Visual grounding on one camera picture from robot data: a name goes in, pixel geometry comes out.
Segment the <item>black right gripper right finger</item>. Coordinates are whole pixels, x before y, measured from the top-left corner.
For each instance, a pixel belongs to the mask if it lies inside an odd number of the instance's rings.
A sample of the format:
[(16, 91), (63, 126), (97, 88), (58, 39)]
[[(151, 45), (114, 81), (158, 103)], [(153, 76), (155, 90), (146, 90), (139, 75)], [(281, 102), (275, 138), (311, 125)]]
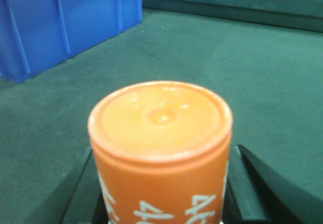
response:
[(243, 145), (230, 150), (223, 223), (322, 223), (322, 200)]

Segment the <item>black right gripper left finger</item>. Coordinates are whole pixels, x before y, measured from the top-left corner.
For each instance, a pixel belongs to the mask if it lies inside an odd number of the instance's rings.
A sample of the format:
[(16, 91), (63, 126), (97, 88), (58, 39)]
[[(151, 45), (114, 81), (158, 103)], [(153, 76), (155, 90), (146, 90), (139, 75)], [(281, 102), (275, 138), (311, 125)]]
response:
[(59, 223), (108, 223), (91, 147), (76, 161), (65, 186), (70, 190)]

